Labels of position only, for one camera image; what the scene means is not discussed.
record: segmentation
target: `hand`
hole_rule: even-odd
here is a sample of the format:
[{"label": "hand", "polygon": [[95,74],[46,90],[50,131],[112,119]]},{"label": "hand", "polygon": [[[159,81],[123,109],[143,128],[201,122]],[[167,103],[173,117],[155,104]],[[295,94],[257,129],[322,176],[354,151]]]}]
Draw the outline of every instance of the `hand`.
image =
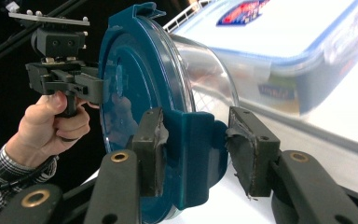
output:
[{"label": "hand", "polygon": [[[66,108],[65,95],[57,91],[54,95],[42,96],[25,111],[18,132],[7,142],[7,155],[18,164],[37,167],[48,157],[72,147],[90,131],[90,117],[82,106],[85,103],[77,102],[76,116],[56,118]],[[62,138],[75,140],[65,142]]]}]

